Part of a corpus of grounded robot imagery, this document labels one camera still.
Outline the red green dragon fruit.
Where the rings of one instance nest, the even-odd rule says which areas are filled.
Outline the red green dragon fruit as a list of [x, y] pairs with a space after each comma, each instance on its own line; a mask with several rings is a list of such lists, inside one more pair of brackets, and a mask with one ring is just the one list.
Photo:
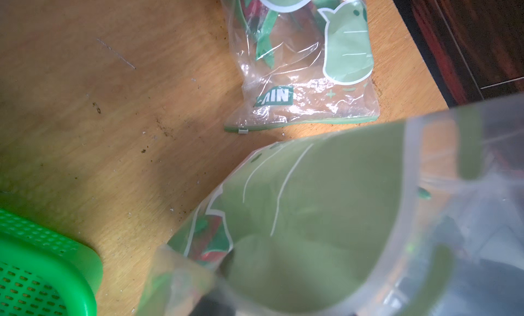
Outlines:
[[233, 241], [223, 216], [194, 215], [183, 251], [184, 257], [204, 268], [216, 270], [232, 249]]

